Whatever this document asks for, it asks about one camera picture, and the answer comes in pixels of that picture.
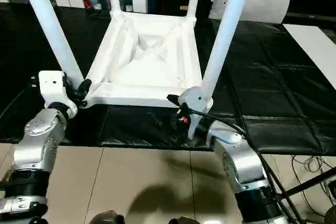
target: white cushion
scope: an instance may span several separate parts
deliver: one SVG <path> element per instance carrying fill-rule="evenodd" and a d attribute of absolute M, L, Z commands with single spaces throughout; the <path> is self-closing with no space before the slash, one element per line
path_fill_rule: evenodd
<path fill-rule="evenodd" d="M 281 23 L 290 0 L 246 0 L 240 20 Z M 227 0 L 214 0 L 209 18 L 221 19 Z"/>

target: tile floor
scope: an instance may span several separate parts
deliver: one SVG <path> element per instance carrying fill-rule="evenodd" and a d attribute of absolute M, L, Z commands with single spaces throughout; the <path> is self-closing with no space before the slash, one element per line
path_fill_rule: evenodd
<path fill-rule="evenodd" d="M 0 176 L 9 169 L 14 147 L 0 144 Z M 297 184 L 291 157 L 265 155 L 286 188 Z M 336 158 L 326 158 L 336 165 Z M 295 163 L 302 181 L 314 176 Z M 331 203 L 319 186 L 306 192 L 312 207 L 325 212 Z M 221 162 L 211 152 L 60 147 L 48 189 L 50 224 L 88 224 L 98 213 L 115 210 L 127 224 L 168 223 L 175 217 L 201 224 L 219 219 L 240 223 L 235 197 Z M 301 194 L 294 203 L 304 217 L 312 214 Z"/>

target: black mat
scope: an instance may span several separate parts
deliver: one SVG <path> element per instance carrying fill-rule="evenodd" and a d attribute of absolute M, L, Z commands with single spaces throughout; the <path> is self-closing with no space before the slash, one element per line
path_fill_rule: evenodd
<path fill-rule="evenodd" d="M 109 19 L 83 9 L 56 11 L 86 75 Z M 209 19 L 196 23 L 202 73 L 218 25 Z M 28 86 L 30 77 L 59 67 L 30 7 L 1 4 L 0 31 L 0 141 L 16 143 L 43 106 L 38 90 Z M 335 90 L 282 25 L 239 23 L 213 99 L 211 113 L 245 128 L 263 153 L 336 155 Z M 167 127 L 174 112 L 96 105 L 70 121 L 63 143 L 204 150 Z"/>

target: white table surface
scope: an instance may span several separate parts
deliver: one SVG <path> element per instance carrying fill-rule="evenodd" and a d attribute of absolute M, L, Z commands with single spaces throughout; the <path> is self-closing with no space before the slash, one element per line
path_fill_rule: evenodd
<path fill-rule="evenodd" d="M 336 89 L 336 45 L 331 39 L 317 26 L 283 26 Z"/>

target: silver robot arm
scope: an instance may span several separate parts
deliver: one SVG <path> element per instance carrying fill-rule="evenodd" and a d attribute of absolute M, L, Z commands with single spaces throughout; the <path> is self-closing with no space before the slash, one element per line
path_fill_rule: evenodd
<path fill-rule="evenodd" d="M 24 137 L 16 146 L 5 198 L 0 200 L 1 224 L 47 223 L 42 216 L 48 209 L 49 176 L 67 121 L 77 113 L 66 95 L 64 73 L 40 72 L 39 84 L 46 108 L 26 124 Z"/>
<path fill-rule="evenodd" d="M 212 100 L 206 103 L 199 87 L 187 89 L 168 99 L 180 106 L 179 121 L 188 123 L 188 137 L 206 141 L 223 162 L 230 186 L 245 224 L 288 224 L 274 200 L 260 157 L 239 131 L 230 125 L 209 119 Z"/>

